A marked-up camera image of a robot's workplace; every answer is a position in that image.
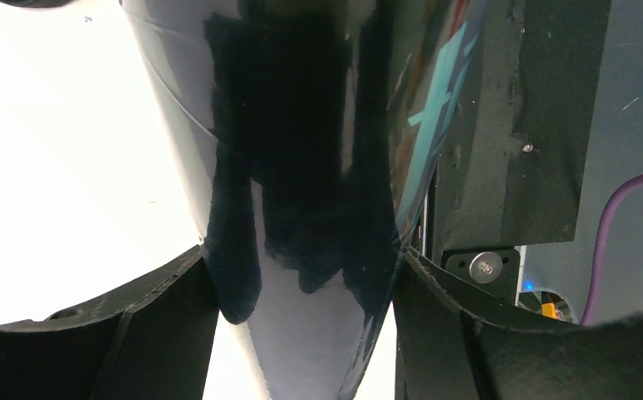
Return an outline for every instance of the gray surface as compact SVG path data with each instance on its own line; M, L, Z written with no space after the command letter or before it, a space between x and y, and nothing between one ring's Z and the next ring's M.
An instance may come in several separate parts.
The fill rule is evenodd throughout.
M615 0L596 97L574 242L528 247L525 280L563 295L580 316L599 217L623 182L643 173L643 1ZM643 189L615 217L594 322L643 311Z

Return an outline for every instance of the white surface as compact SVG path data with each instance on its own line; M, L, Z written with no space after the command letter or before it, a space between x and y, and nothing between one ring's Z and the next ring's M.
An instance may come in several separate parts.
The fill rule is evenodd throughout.
M195 244L165 134L116 0L0 4L0 323L44 319ZM393 397L394 337L390 315L358 399ZM204 398L256 398L225 323Z

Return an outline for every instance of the small hole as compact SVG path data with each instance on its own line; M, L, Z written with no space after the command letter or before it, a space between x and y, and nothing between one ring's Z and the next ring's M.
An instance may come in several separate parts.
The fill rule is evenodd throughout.
M55 312L51 317L48 319L63 319L63 318L70 318L70 317L75 317L78 314L80 314L81 311L79 308L66 308L65 310L61 310L58 312Z

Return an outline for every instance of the cable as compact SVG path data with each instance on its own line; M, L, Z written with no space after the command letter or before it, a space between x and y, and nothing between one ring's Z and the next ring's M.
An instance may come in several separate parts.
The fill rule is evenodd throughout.
M615 215L620 202L623 201L629 194L634 192L636 189L643 187L643 175L639 177L634 177L630 181L621 185L616 191L611 195L609 201L606 203L604 212L601 214L601 219L599 221L599 229L596 231L596 243L594 246L594 258L591 264L591 282L589 284L589 292L586 296L586 305L584 307L584 314L581 316L580 323L581 325L586 325L591 321L594 313L594 307L596 304L596 299L599 297L600 292L600 280L601 274L603 273L603 262L604 254L606 248L606 239L608 238L608 233L610 229L610 224L613 222L613 217Z

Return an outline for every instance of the scratch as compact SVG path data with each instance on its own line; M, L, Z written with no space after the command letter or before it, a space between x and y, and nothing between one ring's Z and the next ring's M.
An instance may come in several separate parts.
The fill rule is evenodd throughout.
M636 97L633 100L630 100L630 102L628 104L626 104L625 107L623 107L623 109L621 111L625 111L628 107L630 107L633 103L637 102L638 100L640 100L640 97L638 97L638 98Z

